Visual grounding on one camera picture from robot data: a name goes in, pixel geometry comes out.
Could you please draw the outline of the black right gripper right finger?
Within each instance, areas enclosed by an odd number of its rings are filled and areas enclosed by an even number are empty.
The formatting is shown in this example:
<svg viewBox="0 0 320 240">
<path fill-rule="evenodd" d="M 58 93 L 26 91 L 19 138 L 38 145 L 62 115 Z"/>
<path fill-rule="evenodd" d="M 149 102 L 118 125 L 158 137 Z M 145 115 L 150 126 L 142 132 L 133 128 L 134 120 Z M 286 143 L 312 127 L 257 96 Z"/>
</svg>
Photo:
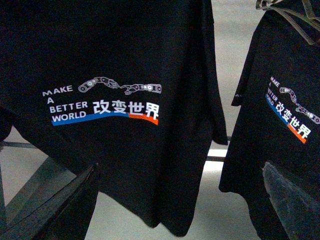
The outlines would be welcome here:
<svg viewBox="0 0 320 240">
<path fill-rule="evenodd" d="M 320 238 L 320 201 L 305 191 L 307 185 L 289 172 L 266 162 L 262 169 L 265 189 L 291 240 Z"/>
</svg>

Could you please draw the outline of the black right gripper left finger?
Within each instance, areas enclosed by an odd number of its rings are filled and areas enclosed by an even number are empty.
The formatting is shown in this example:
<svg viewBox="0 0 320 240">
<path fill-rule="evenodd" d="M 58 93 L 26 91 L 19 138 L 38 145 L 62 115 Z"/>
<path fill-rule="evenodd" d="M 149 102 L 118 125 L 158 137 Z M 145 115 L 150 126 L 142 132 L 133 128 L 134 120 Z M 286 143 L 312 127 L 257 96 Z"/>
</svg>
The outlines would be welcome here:
<svg viewBox="0 0 320 240">
<path fill-rule="evenodd" d="M 96 165 L 57 191 L 21 220 L 0 232 L 2 240 L 83 240 L 99 192 Z"/>
</svg>

